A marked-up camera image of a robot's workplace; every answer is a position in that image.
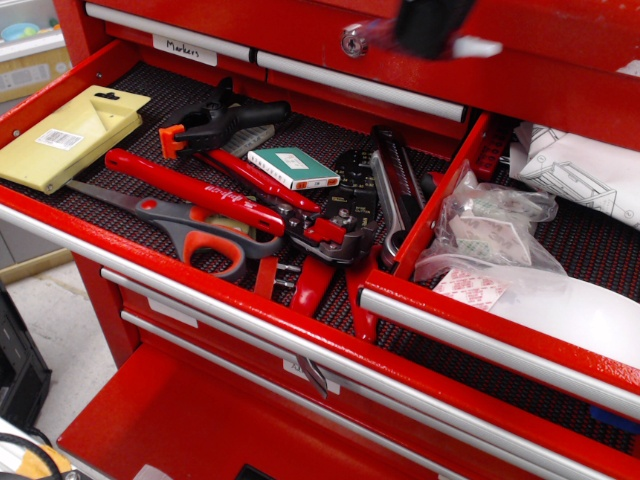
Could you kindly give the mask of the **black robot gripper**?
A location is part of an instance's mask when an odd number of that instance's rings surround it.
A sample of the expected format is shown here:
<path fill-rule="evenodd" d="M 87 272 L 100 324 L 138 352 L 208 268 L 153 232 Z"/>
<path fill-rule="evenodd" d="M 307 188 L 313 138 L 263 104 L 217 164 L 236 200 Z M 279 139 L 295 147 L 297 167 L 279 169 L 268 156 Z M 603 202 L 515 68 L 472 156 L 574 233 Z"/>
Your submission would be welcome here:
<path fill-rule="evenodd" d="M 395 40 L 402 50 L 419 58 L 440 58 L 474 5 L 474 0 L 402 1 L 394 27 Z"/>

